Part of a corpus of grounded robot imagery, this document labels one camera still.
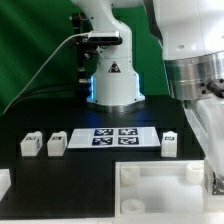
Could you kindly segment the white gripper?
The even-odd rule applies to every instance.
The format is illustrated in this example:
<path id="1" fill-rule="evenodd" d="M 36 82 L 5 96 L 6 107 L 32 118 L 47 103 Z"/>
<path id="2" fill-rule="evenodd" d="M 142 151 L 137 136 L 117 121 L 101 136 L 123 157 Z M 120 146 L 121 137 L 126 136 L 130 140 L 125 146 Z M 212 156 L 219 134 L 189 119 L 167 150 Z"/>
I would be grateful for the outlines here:
<path id="1" fill-rule="evenodd" d="M 209 94 L 182 106 L 218 183 L 224 185 L 224 100 Z"/>

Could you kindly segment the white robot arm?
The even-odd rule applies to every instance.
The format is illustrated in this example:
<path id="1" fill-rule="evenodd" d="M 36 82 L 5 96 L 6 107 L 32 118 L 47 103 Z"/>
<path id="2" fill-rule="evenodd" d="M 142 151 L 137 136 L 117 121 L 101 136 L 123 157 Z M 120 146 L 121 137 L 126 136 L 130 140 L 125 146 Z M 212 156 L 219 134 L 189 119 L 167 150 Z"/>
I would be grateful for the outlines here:
<path id="1" fill-rule="evenodd" d="M 132 67 L 132 34 L 114 8 L 142 5 L 162 49 L 171 97 L 187 120 L 217 182 L 224 185 L 224 0 L 71 0 L 93 30 L 85 42 L 99 52 L 89 105 L 125 110 L 145 100 Z"/>

